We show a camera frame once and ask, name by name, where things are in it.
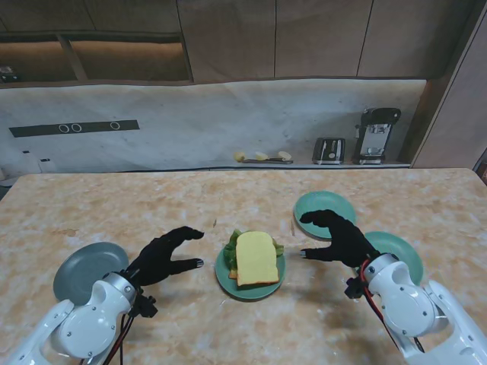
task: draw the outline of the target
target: counter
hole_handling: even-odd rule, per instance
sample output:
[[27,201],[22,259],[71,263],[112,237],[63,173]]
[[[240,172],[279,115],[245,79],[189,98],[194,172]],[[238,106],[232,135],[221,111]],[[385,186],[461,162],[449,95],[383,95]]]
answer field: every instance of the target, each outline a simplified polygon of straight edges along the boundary
[[[54,275],[74,251],[109,241],[134,259],[154,237],[189,225],[205,236],[173,257],[205,265],[147,287],[159,313],[134,321],[126,363],[403,363],[364,298],[343,293],[350,269],[299,257],[327,245],[292,218],[298,198],[321,189],[354,205],[364,233],[410,242],[425,264],[423,281],[445,284],[487,332],[487,188],[472,171],[30,175],[0,202],[0,362],[56,303]],[[218,286],[215,259],[234,228],[263,230],[285,245],[284,283],[265,300],[241,303]]]

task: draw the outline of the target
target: teal plate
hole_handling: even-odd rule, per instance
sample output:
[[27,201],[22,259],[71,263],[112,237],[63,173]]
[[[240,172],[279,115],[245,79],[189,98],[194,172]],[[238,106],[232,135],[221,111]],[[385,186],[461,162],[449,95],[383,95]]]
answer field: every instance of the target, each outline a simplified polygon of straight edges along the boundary
[[244,285],[242,287],[237,286],[237,280],[230,279],[228,274],[230,270],[225,264],[223,259],[223,250],[220,251],[215,263],[216,278],[221,287],[230,294],[231,297],[241,300],[258,300],[269,296],[274,293],[284,281],[286,274],[286,260],[284,255],[280,255],[277,258],[277,269],[279,271],[279,282],[271,285]]
[[419,285],[423,278],[423,263],[416,250],[405,240],[387,232],[368,232],[365,238],[380,253],[393,253],[409,268],[414,284]]
[[341,195],[326,190],[321,192],[308,192],[306,195],[301,196],[294,206],[294,217],[299,226],[309,234],[319,238],[332,238],[328,228],[318,227],[312,223],[303,224],[299,221],[304,213],[309,211],[324,211],[326,209],[334,211],[353,224],[357,221],[357,214],[352,204]]

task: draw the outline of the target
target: kitchen cabinet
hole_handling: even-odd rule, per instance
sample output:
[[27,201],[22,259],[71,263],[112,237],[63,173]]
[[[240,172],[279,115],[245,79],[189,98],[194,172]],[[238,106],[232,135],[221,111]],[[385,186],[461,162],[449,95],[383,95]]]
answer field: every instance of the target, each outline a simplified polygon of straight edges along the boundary
[[12,67],[22,82],[76,80],[61,45],[55,40],[0,43],[0,55],[1,65]]
[[188,80],[181,43],[75,40],[88,80]]
[[93,30],[83,0],[0,0],[8,31]]
[[277,0],[275,76],[357,75],[372,0]]
[[438,78],[475,0],[374,0],[358,76]]
[[487,18],[460,62],[414,167],[474,168],[487,148]]
[[275,0],[178,0],[195,82],[274,77]]
[[85,0],[97,30],[178,33],[176,0]]

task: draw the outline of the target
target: black glove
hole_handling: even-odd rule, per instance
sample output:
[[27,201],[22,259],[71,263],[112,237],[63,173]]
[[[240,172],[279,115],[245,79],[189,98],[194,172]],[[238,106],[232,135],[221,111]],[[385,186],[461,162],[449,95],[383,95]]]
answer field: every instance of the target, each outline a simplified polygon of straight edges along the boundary
[[170,257],[185,240],[199,240],[203,235],[203,232],[193,228],[180,227],[154,238],[130,264],[127,272],[134,273],[132,279],[135,283],[145,286],[158,283],[169,275],[201,268],[204,264],[201,259],[171,261]]
[[301,250],[301,256],[306,259],[341,261],[351,268],[357,268],[366,259],[375,259],[380,255],[351,221],[334,211],[309,211],[302,215],[300,222],[327,227],[332,236],[330,247]]

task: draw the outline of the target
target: black panel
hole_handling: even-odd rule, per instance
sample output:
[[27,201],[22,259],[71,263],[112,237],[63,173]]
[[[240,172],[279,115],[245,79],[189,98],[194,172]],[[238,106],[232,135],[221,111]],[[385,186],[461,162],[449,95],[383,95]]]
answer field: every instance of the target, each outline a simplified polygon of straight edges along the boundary
[[115,120],[112,122],[64,123],[32,125],[30,127],[10,128],[16,138],[37,135],[75,135],[91,132],[132,131],[140,129],[136,120]]

